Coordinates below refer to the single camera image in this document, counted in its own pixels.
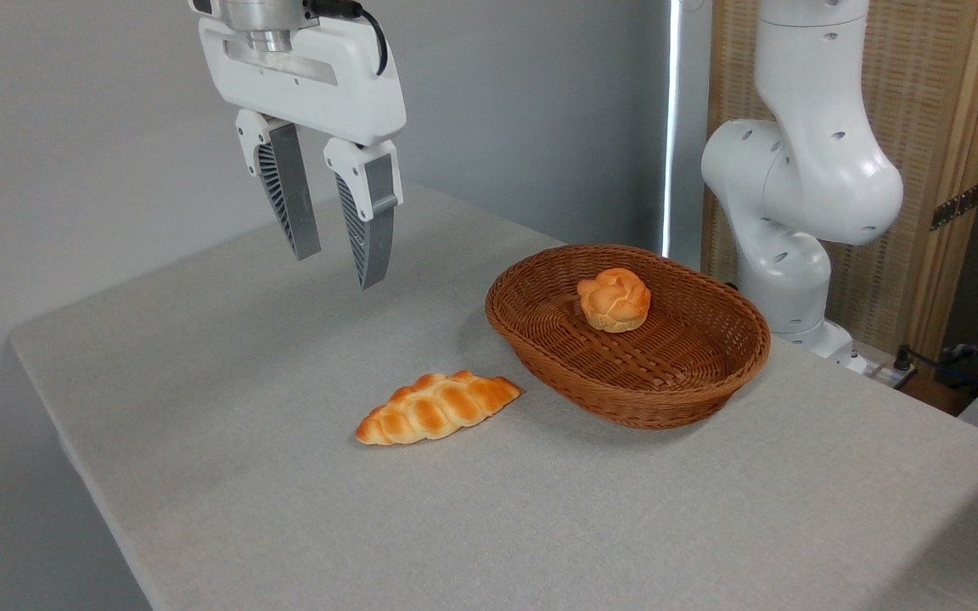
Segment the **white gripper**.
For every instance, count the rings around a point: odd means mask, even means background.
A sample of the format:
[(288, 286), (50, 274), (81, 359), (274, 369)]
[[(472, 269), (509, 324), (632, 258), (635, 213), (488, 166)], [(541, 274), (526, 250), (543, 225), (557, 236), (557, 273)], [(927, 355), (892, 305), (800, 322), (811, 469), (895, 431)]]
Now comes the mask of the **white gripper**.
[(356, 1), (201, 1), (198, 12), (214, 85), (242, 108), (234, 125), (248, 172), (260, 179), (295, 258), (321, 251), (299, 125), (334, 136), (323, 156), (358, 282), (369, 289), (383, 281), (403, 204), (396, 147), (385, 140), (402, 131), (407, 113), (376, 20)]

